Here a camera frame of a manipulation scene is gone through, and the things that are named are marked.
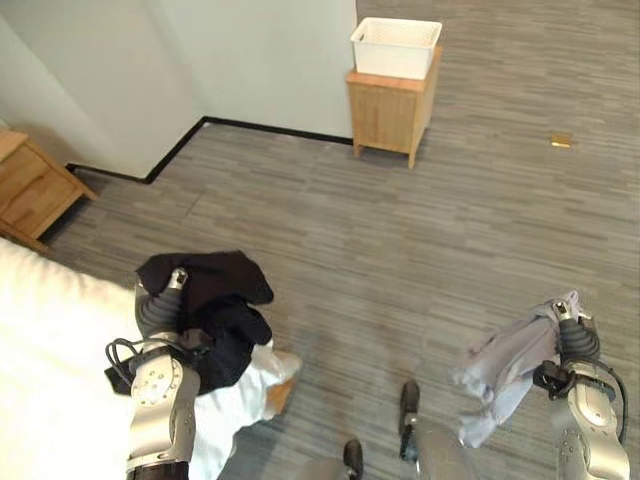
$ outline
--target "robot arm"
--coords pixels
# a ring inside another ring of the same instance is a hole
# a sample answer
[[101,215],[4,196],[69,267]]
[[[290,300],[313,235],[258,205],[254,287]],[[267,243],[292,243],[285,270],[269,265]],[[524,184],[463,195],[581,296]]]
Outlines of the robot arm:
[[188,479],[200,377],[180,348],[176,328],[186,281],[186,271],[176,269],[158,297],[140,289],[136,298],[136,319],[146,341],[131,385],[135,414],[127,480]]
[[[545,361],[534,383],[549,392],[553,433],[561,480],[628,480],[629,459],[622,441],[626,429],[626,392],[615,372],[599,360],[600,342],[590,317],[576,322],[562,301],[553,305],[560,320],[561,365]],[[613,375],[620,387],[623,425],[617,433],[612,408],[615,390],[600,371]]]
[[[534,383],[553,401],[552,425],[558,449],[559,480],[629,480],[629,459],[617,434],[612,408],[615,390],[599,375],[604,369],[626,392],[621,380],[599,360],[600,343],[590,318],[576,322],[563,302],[554,305],[560,319],[562,364],[545,361]],[[468,452],[447,426],[418,415],[419,390],[408,382],[402,392],[400,457],[418,468],[421,480],[476,480]]]

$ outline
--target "clothing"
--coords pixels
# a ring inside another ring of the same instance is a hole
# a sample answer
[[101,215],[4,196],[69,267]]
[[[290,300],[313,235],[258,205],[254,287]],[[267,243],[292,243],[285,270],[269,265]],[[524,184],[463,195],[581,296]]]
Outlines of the clothing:
[[[577,320],[582,313],[578,292],[563,297]],[[553,300],[534,307],[526,319],[498,329],[472,345],[453,380],[482,402],[482,409],[460,416],[460,440],[479,447],[515,412],[533,385],[533,371],[557,355],[559,319]]]
[[[254,345],[271,341],[269,324],[247,303],[271,302],[273,291],[260,267],[239,251],[156,255],[137,272],[142,286],[155,296],[164,290],[178,267],[184,268],[189,277],[182,291],[177,333],[189,343],[199,339],[200,345],[196,346],[205,349],[195,359],[199,395],[229,387],[251,362]],[[117,393],[130,394],[130,387],[113,369],[105,373]]]
[[149,294],[164,290],[171,272],[183,267],[189,272],[183,308],[191,314],[215,300],[237,296],[246,303],[262,305],[273,301],[273,291],[258,265],[244,253],[165,253],[149,258],[137,270]]

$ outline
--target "small yellow object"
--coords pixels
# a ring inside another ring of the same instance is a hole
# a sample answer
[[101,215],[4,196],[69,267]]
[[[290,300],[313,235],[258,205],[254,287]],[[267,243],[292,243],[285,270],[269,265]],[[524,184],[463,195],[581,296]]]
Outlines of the small yellow object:
[[552,133],[551,146],[559,148],[571,148],[570,133]]

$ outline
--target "robot leg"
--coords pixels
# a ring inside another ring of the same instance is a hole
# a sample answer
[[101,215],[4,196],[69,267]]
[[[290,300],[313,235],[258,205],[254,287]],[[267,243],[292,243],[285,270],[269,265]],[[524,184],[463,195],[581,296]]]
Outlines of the robot leg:
[[402,389],[400,458],[415,463],[420,480],[478,480],[471,459],[456,434],[418,415],[420,390],[415,381]]
[[362,446],[356,439],[344,446],[343,460],[310,460],[296,480],[360,480],[362,478]]

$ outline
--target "gray cloth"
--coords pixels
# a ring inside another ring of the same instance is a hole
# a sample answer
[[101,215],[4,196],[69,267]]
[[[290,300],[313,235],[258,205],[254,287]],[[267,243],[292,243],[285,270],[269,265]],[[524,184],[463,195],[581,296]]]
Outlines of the gray cloth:
[[[577,320],[582,312],[578,292],[562,298]],[[460,415],[458,436],[466,446],[481,446],[509,419],[533,385],[535,368],[556,357],[559,321],[551,307],[554,300],[469,347],[462,365],[453,371],[454,382],[482,402],[480,411]]]

